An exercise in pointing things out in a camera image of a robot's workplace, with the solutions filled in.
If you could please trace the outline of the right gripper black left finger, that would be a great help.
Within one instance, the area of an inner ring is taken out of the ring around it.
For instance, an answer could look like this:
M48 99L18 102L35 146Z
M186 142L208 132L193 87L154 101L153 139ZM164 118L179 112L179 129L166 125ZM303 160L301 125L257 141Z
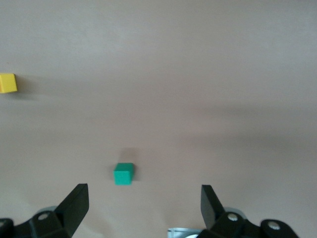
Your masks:
M56 207L44 208L26 222L15 225L1 218L2 238L71 238L89 210L89 190L78 184Z

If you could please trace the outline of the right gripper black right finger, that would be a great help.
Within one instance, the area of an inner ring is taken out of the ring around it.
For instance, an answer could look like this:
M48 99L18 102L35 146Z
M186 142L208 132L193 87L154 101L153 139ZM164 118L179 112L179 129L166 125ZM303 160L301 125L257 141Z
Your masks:
M259 226L236 212L226 212L211 185L201 187L201 214L206 225L199 238L297 238L286 223L266 219Z

